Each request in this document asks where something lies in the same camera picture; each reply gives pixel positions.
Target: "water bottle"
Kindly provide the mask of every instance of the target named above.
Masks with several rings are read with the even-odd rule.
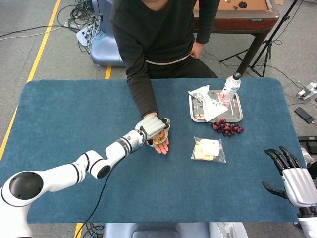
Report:
[[[238,72],[235,72],[233,76],[230,76],[227,78],[223,90],[219,94],[219,102],[226,104],[230,103],[233,95],[238,91],[241,85],[241,74]]]

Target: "red grapes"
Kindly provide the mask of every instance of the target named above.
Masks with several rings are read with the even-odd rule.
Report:
[[[217,122],[211,124],[214,130],[218,133],[222,133],[223,136],[233,136],[234,133],[241,134],[244,131],[244,128],[238,124],[227,123],[225,119],[220,119]]]

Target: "electronic device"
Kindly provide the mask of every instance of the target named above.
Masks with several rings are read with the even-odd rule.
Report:
[[[89,34],[89,32],[91,32],[91,28],[92,25],[85,27],[76,33],[76,37],[82,46],[88,46],[90,44],[92,36]]]
[[[315,119],[309,115],[304,109],[302,109],[301,107],[298,107],[295,110],[295,113],[297,115],[299,115],[302,119],[304,119],[304,121],[306,121],[308,124],[312,123]]]
[[[315,93],[317,93],[317,83],[310,83],[297,94],[297,97],[306,100]]]
[[[310,155],[317,155],[317,136],[298,136],[298,140]]]

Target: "white robotic arm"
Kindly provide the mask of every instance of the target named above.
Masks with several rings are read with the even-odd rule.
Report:
[[[167,126],[164,120],[148,116],[136,125],[135,130],[106,148],[106,160],[91,150],[67,165],[46,171],[23,171],[11,176],[0,188],[1,238],[32,238],[27,214],[35,200],[47,191],[57,192],[82,182],[86,172],[97,179],[104,178],[116,163]]]
[[[284,156],[277,150],[265,152],[273,159],[282,180],[284,189],[272,188],[267,182],[262,184],[267,191],[277,195],[299,208],[298,220],[307,238],[317,238],[317,190],[307,169],[303,168],[297,158],[283,146],[279,147]]]

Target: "gray carpet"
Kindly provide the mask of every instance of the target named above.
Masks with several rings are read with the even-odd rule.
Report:
[[[284,6],[279,6],[281,16],[285,14],[292,0],[285,0]],[[72,0],[61,2],[59,9],[73,4]],[[39,0],[0,0],[0,34],[20,29],[31,28],[39,25],[47,25],[54,8],[55,1]],[[317,75],[317,50],[316,50],[316,22],[317,4],[303,2],[301,8],[287,30],[279,38],[282,45],[273,44],[272,59],[268,64],[282,70],[288,77],[307,85],[316,81]],[[69,11],[60,15],[62,22],[69,18]],[[45,32],[45,28],[10,36],[31,35]],[[212,34],[206,50],[222,59],[241,50],[246,49],[252,41],[249,35]],[[19,38],[0,41],[0,142],[2,142],[12,114],[17,105],[21,90],[31,71],[36,54],[42,42],[43,36]],[[202,60],[212,68],[219,77],[231,75],[236,67],[219,64],[216,58],[207,54],[202,55]],[[230,59],[225,62],[230,65],[238,65],[238,59]],[[50,33],[46,47],[37,67],[34,80],[56,79],[104,79],[105,67],[95,66],[90,56],[80,52],[75,35],[67,29],[59,29]],[[286,87],[285,92],[294,96],[299,89],[274,68],[268,67],[266,77],[274,77]],[[125,77],[122,68],[112,69],[111,79]],[[288,103],[300,103],[295,98],[287,97]],[[303,105],[290,106],[293,123],[299,136],[317,136],[317,127],[306,124],[294,114],[294,110],[301,106],[314,118],[317,118],[316,106],[311,102]],[[32,225],[35,238],[74,237],[75,224],[44,224]],[[246,223],[246,230],[250,238],[303,238],[300,230],[292,224],[280,223]]]

